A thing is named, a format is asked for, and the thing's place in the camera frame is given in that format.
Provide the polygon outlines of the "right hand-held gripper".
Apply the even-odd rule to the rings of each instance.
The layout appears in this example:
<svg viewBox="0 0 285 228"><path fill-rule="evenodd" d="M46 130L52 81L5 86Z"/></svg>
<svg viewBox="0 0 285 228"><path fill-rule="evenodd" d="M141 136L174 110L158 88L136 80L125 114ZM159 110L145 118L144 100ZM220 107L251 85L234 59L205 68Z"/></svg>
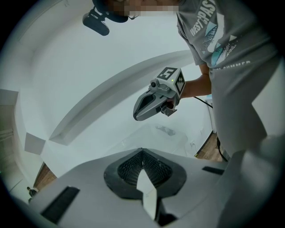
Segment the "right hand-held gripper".
<svg viewBox="0 0 285 228"><path fill-rule="evenodd" d="M151 80L149 90L137 99L133 110L134 119L143 121L160 111L166 116L175 113L176 109L168 109L167 100L174 99L175 106L177 106L185 83L180 68L165 67L158 76Z"/></svg>

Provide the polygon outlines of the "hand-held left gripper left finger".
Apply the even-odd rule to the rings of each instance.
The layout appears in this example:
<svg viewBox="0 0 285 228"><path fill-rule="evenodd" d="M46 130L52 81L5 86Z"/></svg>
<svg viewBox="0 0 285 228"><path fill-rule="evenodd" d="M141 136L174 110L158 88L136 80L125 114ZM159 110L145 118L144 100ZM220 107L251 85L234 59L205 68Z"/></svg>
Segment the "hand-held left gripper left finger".
<svg viewBox="0 0 285 228"><path fill-rule="evenodd" d="M118 175L118 166L139 152L119 152L91 160L57 178L30 203L39 215L58 209L52 202L67 188L77 192L57 222L60 228L157 228L143 208L143 194Z"/></svg>

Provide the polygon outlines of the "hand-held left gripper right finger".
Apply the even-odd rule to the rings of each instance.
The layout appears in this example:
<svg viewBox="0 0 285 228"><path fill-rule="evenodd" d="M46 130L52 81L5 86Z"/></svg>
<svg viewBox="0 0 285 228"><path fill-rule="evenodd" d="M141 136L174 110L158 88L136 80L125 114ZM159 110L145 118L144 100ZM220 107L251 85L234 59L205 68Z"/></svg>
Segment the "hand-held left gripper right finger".
<svg viewBox="0 0 285 228"><path fill-rule="evenodd" d="M201 217L203 203L214 213L210 218L215 227L229 194L225 177L230 176L231 164L143 149L142 166L155 187L143 205L155 208L155 218L143 222L142 228L209 227Z"/></svg>

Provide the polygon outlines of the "person's right forearm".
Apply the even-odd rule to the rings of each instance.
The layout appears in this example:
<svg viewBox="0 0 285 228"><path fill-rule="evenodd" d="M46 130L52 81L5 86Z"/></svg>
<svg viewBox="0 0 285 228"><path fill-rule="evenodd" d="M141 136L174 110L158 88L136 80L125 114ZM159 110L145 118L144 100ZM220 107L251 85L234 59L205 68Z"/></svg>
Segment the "person's right forearm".
<svg viewBox="0 0 285 228"><path fill-rule="evenodd" d="M195 80L186 81L181 98L206 96L212 93L209 74L202 74Z"/></svg>

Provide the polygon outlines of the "person's gray printed shirt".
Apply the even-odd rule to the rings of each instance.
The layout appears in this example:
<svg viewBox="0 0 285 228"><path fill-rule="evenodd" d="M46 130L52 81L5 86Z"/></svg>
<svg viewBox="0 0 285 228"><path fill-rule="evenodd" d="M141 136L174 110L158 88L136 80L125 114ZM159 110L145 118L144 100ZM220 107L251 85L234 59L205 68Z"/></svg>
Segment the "person's gray printed shirt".
<svg viewBox="0 0 285 228"><path fill-rule="evenodd" d="M252 102L281 62L270 35L241 0L181 0L177 19L195 64L208 67L223 148L254 147L267 133Z"/></svg>

